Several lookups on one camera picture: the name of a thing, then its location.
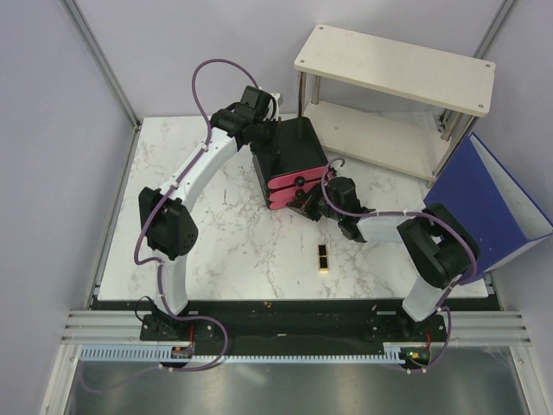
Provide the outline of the pink bottom drawer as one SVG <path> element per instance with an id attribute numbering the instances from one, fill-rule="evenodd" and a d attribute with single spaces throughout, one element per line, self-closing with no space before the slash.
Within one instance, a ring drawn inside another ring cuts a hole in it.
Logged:
<path id="1" fill-rule="evenodd" d="M 299 199 L 297 195 L 291 195 L 288 198 L 282 198 L 277 201 L 271 201 L 269 208 L 271 210 L 278 210 L 282 208 L 289 208 L 290 206 L 294 205 L 296 201 Z"/>

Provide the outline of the gold black lipstick case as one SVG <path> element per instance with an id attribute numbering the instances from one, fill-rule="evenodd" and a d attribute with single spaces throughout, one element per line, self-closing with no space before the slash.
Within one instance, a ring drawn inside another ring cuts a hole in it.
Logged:
<path id="1" fill-rule="evenodd" d="M 320 272 L 327 272 L 328 271 L 327 246 L 318 245 L 317 251 L 318 251 L 319 270 Z"/>

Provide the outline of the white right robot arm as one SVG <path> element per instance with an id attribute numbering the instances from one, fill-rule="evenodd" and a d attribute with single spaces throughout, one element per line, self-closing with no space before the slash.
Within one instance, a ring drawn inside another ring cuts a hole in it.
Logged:
<path id="1" fill-rule="evenodd" d="M 421 211 L 378 211 L 363 207 L 352 179 L 343 176 L 309 186 L 303 177 L 289 207 L 318 221 L 337 222 L 346 239 L 359 243 L 402 243 L 418 277 L 396 318 L 397 333 L 415 340 L 427 329 L 426 319 L 438 311 L 463 278 L 477 273 L 480 248 L 461 223 L 441 204 Z"/>

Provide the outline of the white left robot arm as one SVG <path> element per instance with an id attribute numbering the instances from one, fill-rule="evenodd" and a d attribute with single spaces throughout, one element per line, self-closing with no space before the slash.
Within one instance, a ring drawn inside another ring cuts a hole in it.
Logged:
<path id="1" fill-rule="evenodd" d="M 180 340 L 189 331 L 189 319 L 181 312 L 188 306 L 186 266 L 199 230 L 191 215 L 206 185 L 239 149 L 250 142 L 245 132 L 209 126 L 204 141 L 160 188 L 145 187 L 138 196 L 141 231 L 133 252 L 136 265 L 156 265 L 155 304 L 165 314 L 160 330 L 171 340 Z"/>

